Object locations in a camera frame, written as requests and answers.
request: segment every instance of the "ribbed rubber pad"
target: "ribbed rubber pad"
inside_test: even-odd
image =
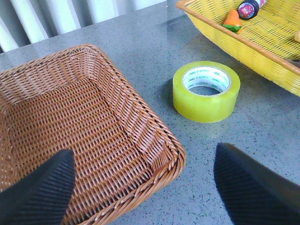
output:
[[[59,225],[75,184],[73,152],[61,150],[0,193],[1,225]]]
[[[217,145],[214,176],[235,225],[300,225],[300,186],[233,145]]]

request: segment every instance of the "radiator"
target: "radiator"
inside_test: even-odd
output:
[[[166,0],[0,0],[3,52]]]

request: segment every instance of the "toy fruit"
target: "toy fruit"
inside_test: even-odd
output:
[[[240,22],[238,11],[236,11],[235,9],[230,10],[222,26],[226,27],[228,30],[231,30],[234,33],[239,34],[242,24]]]
[[[295,40],[300,42],[300,30],[295,34]]]

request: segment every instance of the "packing tape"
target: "packing tape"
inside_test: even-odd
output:
[[[205,86],[216,95],[199,95],[191,88]],[[202,123],[227,118],[234,110],[240,90],[239,76],[229,67],[210,61],[186,64],[173,77],[173,103],[184,117]]]

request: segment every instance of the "yellow wicker basket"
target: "yellow wicker basket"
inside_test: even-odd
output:
[[[284,59],[300,59],[299,0],[268,0],[250,20],[242,20],[242,32],[235,34],[221,24],[230,9],[242,0],[181,0],[196,28],[222,50],[261,76],[300,96],[300,68]]]

